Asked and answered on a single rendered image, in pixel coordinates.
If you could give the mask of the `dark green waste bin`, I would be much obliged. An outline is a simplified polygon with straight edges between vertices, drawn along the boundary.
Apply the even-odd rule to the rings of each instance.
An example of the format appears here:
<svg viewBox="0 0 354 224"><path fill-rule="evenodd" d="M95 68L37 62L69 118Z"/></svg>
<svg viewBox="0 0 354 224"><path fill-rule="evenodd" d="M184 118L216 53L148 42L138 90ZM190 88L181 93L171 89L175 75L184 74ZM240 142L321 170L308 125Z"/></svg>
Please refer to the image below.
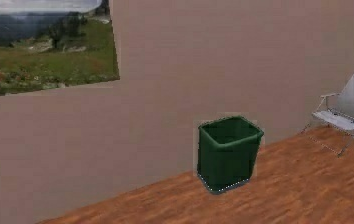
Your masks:
<svg viewBox="0 0 354 224"><path fill-rule="evenodd" d="M197 173L214 194L248 182L264 132L242 116L224 117L198 127Z"/></svg>

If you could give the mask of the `white metal frame chair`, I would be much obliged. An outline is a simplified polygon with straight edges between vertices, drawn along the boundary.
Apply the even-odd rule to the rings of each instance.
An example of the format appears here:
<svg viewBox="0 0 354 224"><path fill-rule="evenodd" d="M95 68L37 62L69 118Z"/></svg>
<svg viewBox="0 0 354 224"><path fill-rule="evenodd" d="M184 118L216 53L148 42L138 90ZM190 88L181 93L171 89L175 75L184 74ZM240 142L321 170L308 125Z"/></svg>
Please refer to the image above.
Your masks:
<svg viewBox="0 0 354 224"><path fill-rule="evenodd" d="M340 92L320 96L320 103L311 112L311 120L301 130L301 134L311 127L314 120L344 132L350 137L339 151L321 144L323 148L330 149L338 157L342 156L354 141L354 73Z"/></svg>

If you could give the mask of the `window with landscape view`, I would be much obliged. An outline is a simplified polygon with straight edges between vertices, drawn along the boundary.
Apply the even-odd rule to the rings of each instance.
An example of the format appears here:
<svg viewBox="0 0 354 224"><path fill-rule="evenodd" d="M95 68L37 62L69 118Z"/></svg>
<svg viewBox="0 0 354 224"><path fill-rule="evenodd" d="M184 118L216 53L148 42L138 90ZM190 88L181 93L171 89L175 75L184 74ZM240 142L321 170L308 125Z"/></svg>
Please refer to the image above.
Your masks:
<svg viewBox="0 0 354 224"><path fill-rule="evenodd" d="M0 96L120 78L112 0L0 0Z"/></svg>

